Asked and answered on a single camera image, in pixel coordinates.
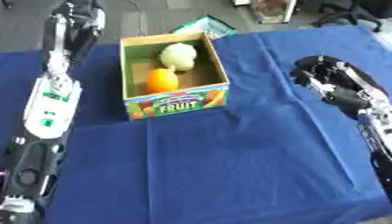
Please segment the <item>blue tablecloth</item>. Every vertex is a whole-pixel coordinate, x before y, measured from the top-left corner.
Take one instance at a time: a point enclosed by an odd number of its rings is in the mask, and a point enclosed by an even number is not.
[[[392,54],[360,27],[214,41],[231,80],[224,108],[126,122],[118,48],[76,69],[84,92],[47,214],[54,224],[355,223],[390,213],[355,123],[292,84],[327,54],[392,93]],[[39,52],[0,54],[0,143],[39,75]]]

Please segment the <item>white object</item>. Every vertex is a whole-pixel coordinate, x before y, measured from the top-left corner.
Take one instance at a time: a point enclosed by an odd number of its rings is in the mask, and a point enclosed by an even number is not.
[[[194,67],[197,53],[192,45],[182,43],[167,46],[159,56],[162,64],[176,71],[189,71]]]
[[[13,213],[29,214],[34,211],[34,202],[21,196],[5,196],[0,210]]]
[[[233,0],[234,5],[250,4],[251,0]]]
[[[286,13],[284,13],[284,19],[283,19],[284,23],[290,22],[292,12],[294,11],[296,4],[297,4],[297,0],[290,0],[289,5],[287,5]]]
[[[24,126],[42,139],[61,137],[69,128],[81,96],[81,84],[74,81],[69,93],[53,92],[49,75],[37,79],[24,110]]]

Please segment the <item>gray floor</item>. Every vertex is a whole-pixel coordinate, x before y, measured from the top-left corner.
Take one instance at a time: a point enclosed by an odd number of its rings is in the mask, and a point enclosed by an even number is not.
[[[0,8],[0,52],[39,49],[42,25],[54,5],[62,0],[13,0],[12,10]],[[118,43],[121,36],[167,33],[196,18],[211,14],[239,32],[281,31],[311,27],[322,15],[317,13],[322,0],[308,0],[303,10],[288,24],[258,24],[248,7],[235,8],[231,0],[107,0],[107,27],[101,43]],[[328,0],[348,5],[347,0]],[[375,37],[392,49],[392,20],[384,20],[384,31]],[[362,224],[392,224],[381,218]]]

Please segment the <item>printed label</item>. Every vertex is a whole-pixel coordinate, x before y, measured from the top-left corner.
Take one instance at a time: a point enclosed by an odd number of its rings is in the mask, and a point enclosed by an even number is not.
[[[226,89],[173,93],[156,99],[129,101],[127,109],[131,119],[143,119],[224,105],[227,97]]]

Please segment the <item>green box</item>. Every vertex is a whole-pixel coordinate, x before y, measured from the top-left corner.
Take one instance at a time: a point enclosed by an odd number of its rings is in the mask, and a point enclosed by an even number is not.
[[[198,52],[195,68],[177,73],[179,90],[149,94],[147,75],[164,67],[158,55],[168,45],[185,43]],[[165,34],[121,41],[122,93],[129,119],[166,116],[227,104],[229,81],[205,33]]]
[[[217,39],[236,34],[237,30],[216,17],[205,15],[171,31],[171,33],[189,32],[205,32],[209,38]]]

